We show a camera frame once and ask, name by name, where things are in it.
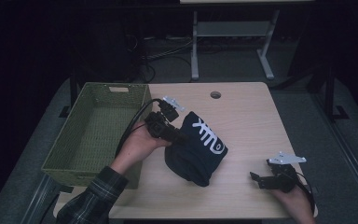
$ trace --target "black fabric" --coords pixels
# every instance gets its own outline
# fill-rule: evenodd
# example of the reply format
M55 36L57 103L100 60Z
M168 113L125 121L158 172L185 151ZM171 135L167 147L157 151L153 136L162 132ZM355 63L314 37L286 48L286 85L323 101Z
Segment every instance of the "black fabric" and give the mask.
M188 141L166 147L165 162L183 179L206 187L228 148L194 112L185 117L180 131L188 135Z

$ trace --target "green wicker basket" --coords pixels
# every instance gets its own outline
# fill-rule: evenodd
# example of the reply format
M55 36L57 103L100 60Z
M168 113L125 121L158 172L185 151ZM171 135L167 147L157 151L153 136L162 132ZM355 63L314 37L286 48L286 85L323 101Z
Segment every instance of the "green wicker basket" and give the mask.
M87 186L115 157L121 135L140 107L151 99L144 84L86 83L42 171L65 186ZM152 110L150 105L141 116ZM126 173L136 189L142 164Z

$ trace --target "wooden table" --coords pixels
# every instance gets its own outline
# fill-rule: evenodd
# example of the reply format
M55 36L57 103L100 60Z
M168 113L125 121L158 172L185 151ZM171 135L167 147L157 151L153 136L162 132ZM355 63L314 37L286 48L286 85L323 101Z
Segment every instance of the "wooden table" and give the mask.
M288 217L249 172L270 176L266 159L279 151L294 153L282 121L264 83L150 84L152 98L165 95L186 108L172 125L181 127L194 111L228 147L210 186L199 187L171 171L158 148L143 164L138 189L125 189L110 211L113 218L276 218ZM220 99L211 97L221 93ZM62 193L54 215L85 188Z

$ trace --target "person's left hand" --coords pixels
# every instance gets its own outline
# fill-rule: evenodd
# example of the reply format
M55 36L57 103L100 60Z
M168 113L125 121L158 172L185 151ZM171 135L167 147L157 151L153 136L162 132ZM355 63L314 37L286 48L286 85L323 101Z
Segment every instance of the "person's left hand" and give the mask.
M124 175L133 164L147 158L156 148L167 147L170 144L163 139L152 137L145 122L138 122L133 126L132 133L124 142L110 167Z

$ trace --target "metal stand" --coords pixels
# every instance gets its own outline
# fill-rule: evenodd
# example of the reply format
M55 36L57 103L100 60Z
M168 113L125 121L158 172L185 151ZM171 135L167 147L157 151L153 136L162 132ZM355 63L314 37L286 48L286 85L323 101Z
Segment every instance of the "metal stand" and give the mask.
M270 21L198 21L197 11L194 11L191 79L198 80L200 78L199 60L197 57L198 36L264 36L266 41L263 48L257 50L257 55L263 66L266 78L273 79L274 75L269 67L266 54L275 30L279 12L279 10L275 10Z

